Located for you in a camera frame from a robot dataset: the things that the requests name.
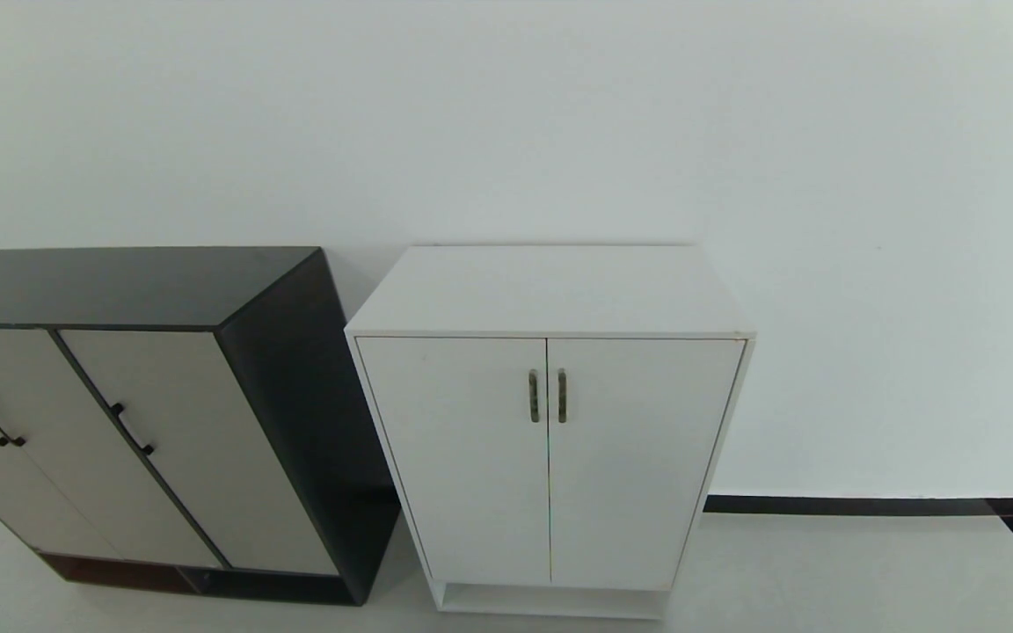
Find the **open bottom shelf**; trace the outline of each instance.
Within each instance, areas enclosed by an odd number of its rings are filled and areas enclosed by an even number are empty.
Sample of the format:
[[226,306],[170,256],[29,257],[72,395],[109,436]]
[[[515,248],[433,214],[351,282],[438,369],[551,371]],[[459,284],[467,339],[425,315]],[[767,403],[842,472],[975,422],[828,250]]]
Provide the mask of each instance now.
[[659,620],[668,591],[570,589],[563,586],[514,586],[450,582],[443,590],[445,612],[519,616],[618,617]]

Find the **floor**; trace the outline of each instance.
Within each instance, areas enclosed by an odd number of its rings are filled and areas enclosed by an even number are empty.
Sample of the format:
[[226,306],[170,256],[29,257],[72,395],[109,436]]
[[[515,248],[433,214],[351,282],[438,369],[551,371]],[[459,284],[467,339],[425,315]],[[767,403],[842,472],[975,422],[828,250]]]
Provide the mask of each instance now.
[[326,608],[62,581],[0,524],[0,633],[1013,633],[1013,534],[996,517],[706,515],[667,621],[436,613],[399,523],[370,604]]

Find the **wooden shelf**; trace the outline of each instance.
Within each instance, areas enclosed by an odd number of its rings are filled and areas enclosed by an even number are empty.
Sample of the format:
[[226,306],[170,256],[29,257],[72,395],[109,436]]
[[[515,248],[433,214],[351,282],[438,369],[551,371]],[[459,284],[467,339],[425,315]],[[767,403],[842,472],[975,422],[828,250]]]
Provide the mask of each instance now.
[[197,594],[193,585],[173,566],[45,553],[38,555],[61,577],[73,582],[122,586],[126,589]]

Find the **cabinet door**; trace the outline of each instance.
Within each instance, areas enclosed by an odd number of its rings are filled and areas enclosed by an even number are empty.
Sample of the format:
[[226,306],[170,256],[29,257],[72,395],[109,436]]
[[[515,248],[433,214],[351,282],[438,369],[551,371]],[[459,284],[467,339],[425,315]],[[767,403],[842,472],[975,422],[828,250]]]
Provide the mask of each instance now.
[[0,521],[44,552],[118,557],[23,450],[11,444],[0,446]]
[[356,341],[434,579],[550,584],[545,340]]
[[134,561],[218,566],[44,330],[0,330],[0,423]]
[[212,333],[61,336],[230,564],[338,573]]
[[670,588],[743,348],[550,339],[554,584]]

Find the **black baseboard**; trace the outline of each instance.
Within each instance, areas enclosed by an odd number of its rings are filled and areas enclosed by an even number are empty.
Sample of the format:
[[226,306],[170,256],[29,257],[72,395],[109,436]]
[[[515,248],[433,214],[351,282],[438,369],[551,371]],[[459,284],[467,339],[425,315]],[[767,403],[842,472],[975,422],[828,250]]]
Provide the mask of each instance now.
[[820,517],[1013,517],[1013,496],[992,499],[870,499],[710,494],[707,512]]
[[1013,533],[1013,496],[992,499],[847,499],[710,494],[707,512],[820,517],[1000,517]]

